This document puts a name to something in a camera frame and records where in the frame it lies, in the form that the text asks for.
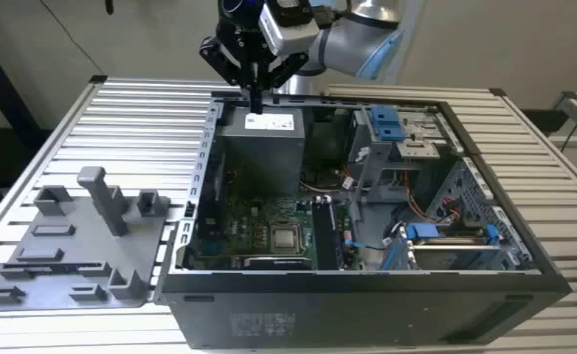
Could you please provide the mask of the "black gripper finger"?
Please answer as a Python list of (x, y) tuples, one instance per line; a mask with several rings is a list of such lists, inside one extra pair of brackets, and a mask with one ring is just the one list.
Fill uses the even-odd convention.
[(221, 50), (221, 44), (215, 36), (205, 37), (200, 42), (199, 55), (209, 67), (231, 86), (239, 86), (248, 95), (249, 112), (261, 113), (261, 93), (256, 86), (252, 68), (247, 61), (236, 66)]
[(257, 62), (255, 81), (256, 114), (263, 113), (263, 93), (279, 88), (307, 61), (308, 55), (304, 52), (299, 52), (288, 55), (273, 69), (269, 69), (271, 60), (268, 58)]

